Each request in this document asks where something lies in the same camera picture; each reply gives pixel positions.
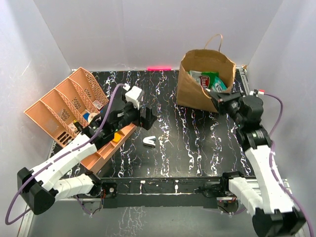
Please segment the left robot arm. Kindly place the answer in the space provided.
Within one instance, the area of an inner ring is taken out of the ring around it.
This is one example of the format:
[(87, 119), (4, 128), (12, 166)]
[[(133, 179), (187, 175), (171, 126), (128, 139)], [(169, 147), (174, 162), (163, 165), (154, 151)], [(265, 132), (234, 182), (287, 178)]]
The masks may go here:
[(91, 171), (80, 176), (64, 179), (63, 176), (86, 157), (110, 143), (116, 132), (130, 124), (149, 130), (157, 120), (152, 109), (140, 109), (127, 102), (123, 109), (109, 111), (106, 106), (88, 126), (76, 124), (80, 133), (65, 148), (42, 164), (22, 168), (17, 173), (18, 193), (35, 215), (46, 212), (60, 199), (88, 195), (97, 197), (102, 192), (102, 181)]

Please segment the brown paper bag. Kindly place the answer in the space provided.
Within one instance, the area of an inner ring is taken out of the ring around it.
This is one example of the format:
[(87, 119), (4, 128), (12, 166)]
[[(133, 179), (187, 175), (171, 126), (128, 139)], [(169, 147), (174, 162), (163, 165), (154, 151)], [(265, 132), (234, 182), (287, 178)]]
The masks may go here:
[(210, 92), (230, 92), (236, 73), (236, 64), (221, 53), (223, 36), (212, 36), (207, 44), (219, 36), (217, 50), (193, 49), (180, 62), (176, 99), (179, 106), (216, 112)]

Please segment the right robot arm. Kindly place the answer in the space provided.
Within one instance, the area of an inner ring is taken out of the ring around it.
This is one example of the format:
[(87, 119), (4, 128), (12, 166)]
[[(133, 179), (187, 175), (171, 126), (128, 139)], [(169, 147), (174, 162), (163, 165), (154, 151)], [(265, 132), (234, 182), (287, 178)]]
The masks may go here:
[(201, 191), (216, 190), (217, 195), (235, 196), (252, 217), (259, 237), (295, 236), (307, 223), (303, 209), (284, 186), (274, 160), (274, 143), (261, 125), (263, 91), (218, 93), (209, 98), (220, 114), (227, 114), (237, 125), (236, 137), (252, 165), (259, 190), (241, 172), (223, 173), (218, 185), (203, 186)]

